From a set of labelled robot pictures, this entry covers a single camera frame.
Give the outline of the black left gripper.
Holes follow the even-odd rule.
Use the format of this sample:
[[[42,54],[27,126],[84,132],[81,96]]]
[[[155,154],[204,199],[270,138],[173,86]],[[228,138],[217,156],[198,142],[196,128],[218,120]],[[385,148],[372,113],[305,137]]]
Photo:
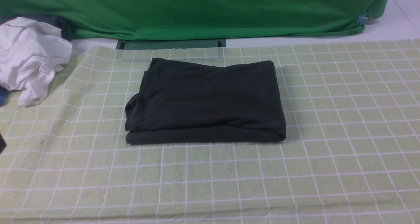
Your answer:
[[[5,142],[5,139],[3,138],[2,134],[0,134],[0,154],[5,150],[7,147],[7,144]]]

